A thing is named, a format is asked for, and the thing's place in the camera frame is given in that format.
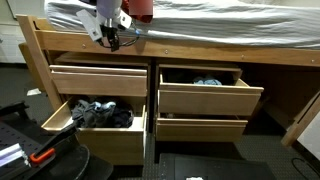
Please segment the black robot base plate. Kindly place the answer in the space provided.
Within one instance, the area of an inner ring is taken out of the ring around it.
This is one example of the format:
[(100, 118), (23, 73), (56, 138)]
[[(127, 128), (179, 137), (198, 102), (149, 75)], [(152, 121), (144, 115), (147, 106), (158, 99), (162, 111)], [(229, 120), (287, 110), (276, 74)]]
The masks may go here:
[(44, 163), (33, 164), (29, 156), (61, 130), (50, 133), (36, 125), (29, 119), (27, 108), (24, 102), (18, 102), (0, 109), (1, 150), (19, 143), (27, 157), (1, 167), (1, 180), (110, 180), (113, 165), (80, 144), (78, 132)]

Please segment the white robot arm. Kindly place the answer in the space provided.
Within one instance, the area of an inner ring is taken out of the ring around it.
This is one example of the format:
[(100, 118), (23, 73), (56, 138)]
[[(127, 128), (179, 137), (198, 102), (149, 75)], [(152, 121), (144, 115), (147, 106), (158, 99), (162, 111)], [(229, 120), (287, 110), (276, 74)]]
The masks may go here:
[(120, 25), (122, 0), (97, 0), (96, 19), (99, 22), (102, 36), (106, 37), (112, 52), (119, 49), (120, 42), (117, 34)]

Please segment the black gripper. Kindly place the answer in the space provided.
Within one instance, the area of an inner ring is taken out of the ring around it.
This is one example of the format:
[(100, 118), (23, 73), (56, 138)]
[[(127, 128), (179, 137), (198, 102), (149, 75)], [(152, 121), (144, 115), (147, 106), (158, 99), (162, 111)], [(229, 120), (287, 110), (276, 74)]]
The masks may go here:
[[(109, 43), (109, 47), (111, 47), (111, 51), (117, 51), (119, 49), (119, 36), (117, 33), (117, 29), (113, 26), (113, 20), (107, 18), (100, 24), (102, 37), (106, 37)], [(97, 42), (100, 46), (104, 46), (102, 38), (97, 39)]]

